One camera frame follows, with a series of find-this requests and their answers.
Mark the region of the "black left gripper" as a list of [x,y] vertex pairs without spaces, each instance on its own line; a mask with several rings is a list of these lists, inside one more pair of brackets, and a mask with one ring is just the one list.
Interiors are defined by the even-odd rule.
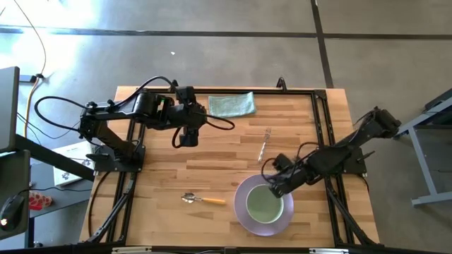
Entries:
[[198,135],[201,122],[192,122],[182,125],[183,133],[179,136],[182,141],[181,147],[196,147],[198,145]]

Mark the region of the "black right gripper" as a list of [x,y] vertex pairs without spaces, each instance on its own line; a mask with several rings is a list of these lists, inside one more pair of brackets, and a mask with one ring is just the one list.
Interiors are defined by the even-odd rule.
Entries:
[[271,193],[275,197],[283,197],[301,186],[301,169],[291,168],[280,171],[274,176],[274,183],[269,185]]

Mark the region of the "pale green bowl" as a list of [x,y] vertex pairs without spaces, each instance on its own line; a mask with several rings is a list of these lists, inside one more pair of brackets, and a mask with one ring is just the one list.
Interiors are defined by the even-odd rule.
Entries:
[[268,185],[254,186],[246,196],[246,210],[256,222],[273,223],[281,217],[283,209],[283,199],[275,197]]

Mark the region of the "purple plate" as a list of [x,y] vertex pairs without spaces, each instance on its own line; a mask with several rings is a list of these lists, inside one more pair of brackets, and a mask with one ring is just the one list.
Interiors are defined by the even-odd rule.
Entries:
[[291,194],[282,197],[284,209],[281,217],[273,223],[262,224],[253,220],[246,210],[246,196],[257,185],[268,185],[261,175],[253,175],[243,180],[234,195],[234,213],[239,223],[249,232],[257,236],[274,236],[284,231],[294,215],[294,200]]

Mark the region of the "silver fork clear handle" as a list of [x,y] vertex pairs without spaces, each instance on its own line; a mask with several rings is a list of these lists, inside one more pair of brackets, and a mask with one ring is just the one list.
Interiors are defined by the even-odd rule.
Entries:
[[262,146],[261,146],[261,150],[260,150],[260,152],[259,152],[257,162],[261,162],[262,159],[263,159],[263,156],[264,156],[264,153],[265,153],[265,150],[266,150],[266,144],[267,144],[268,139],[269,139],[269,137],[270,137],[270,135],[271,135],[271,131],[272,131],[272,128],[271,128],[271,127],[268,127],[268,128],[266,129],[265,133],[264,133],[263,144],[262,144]]

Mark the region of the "teal cloth towel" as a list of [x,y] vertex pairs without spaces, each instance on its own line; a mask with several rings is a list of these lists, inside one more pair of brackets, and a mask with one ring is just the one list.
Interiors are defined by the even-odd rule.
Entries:
[[221,118],[233,118],[254,114],[256,105],[253,92],[229,96],[209,96],[209,112]]

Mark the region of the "spoon with orange handle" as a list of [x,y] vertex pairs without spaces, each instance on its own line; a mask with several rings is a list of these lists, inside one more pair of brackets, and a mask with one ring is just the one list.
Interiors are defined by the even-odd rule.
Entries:
[[184,193],[181,196],[181,199],[187,203],[206,202],[206,203],[215,204],[215,205],[226,205],[225,200],[219,200],[219,199],[213,199],[213,198],[201,198],[201,197],[196,196],[194,193]]

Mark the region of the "white cardboard box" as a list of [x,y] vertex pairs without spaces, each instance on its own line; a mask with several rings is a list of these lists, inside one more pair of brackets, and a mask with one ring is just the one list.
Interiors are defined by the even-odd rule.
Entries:
[[91,171],[95,168],[94,161],[87,157],[88,154],[94,152],[94,147],[88,141],[54,148],[52,151],[65,157],[61,167],[53,166],[54,185],[56,187],[62,187],[83,179],[73,173],[78,168],[75,167],[75,164],[79,164]]

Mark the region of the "blue grey metal table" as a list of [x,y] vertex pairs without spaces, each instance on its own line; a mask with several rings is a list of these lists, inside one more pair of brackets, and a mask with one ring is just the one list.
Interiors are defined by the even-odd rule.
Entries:
[[427,195],[411,200],[412,206],[452,201],[452,190],[438,190],[433,177],[435,173],[452,173],[452,88],[426,103],[395,137],[404,135],[411,140],[428,189]]

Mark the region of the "red patterned packet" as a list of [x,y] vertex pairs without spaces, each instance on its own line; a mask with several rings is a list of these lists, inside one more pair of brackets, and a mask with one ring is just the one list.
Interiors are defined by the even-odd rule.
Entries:
[[53,203],[51,196],[44,195],[40,192],[30,191],[29,192],[29,209],[30,210],[42,210],[49,207]]

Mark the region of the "dark grey mouse pad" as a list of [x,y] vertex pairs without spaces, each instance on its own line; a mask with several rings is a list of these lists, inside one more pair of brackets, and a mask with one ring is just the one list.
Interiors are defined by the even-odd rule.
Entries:
[[13,231],[0,229],[0,241],[28,229],[28,189],[30,182],[30,153],[26,150],[0,154],[0,209],[14,195],[25,198],[20,224]]

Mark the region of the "black power adapter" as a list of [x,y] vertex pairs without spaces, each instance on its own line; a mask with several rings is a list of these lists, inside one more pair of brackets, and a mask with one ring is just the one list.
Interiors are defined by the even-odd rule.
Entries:
[[19,75],[20,83],[35,83],[38,79],[45,79],[45,77],[41,73],[37,73],[35,75]]

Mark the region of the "grey computer monitor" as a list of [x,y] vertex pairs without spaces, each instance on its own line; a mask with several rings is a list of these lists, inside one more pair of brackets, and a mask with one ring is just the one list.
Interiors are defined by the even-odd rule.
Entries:
[[0,69],[0,153],[14,149],[20,69]]

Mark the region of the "black computer mouse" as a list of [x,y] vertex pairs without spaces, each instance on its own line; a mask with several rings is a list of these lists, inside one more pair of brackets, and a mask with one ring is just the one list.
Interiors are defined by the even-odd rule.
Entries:
[[0,209],[0,229],[13,231],[21,221],[25,198],[22,195],[9,197]]

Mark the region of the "silver bracket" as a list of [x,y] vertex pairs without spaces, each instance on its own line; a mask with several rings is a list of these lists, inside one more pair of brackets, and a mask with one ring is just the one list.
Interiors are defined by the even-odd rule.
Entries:
[[148,254],[152,248],[143,246],[127,246],[113,248],[111,254]]
[[309,254],[349,254],[349,250],[342,248],[310,248]]

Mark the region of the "black aluminium rig frame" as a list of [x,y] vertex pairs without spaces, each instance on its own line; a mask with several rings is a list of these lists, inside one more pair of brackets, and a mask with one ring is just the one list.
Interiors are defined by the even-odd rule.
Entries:
[[[252,234],[234,213],[240,183],[270,173],[272,157],[306,155],[317,144],[329,144],[352,131],[345,91],[254,88],[254,100],[254,114],[236,118],[233,130],[211,120],[201,128],[198,145],[191,148],[173,148],[172,131],[142,129],[128,120],[110,122],[119,137],[141,140],[145,157],[133,196],[105,240],[151,248],[272,249],[331,247],[345,241],[345,223],[333,210],[324,182],[302,186],[292,194],[292,220],[274,236]],[[262,161],[257,162],[268,127],[271,135]],[[225,200],[226,205],[187,203],[181,199],[184,193]]]

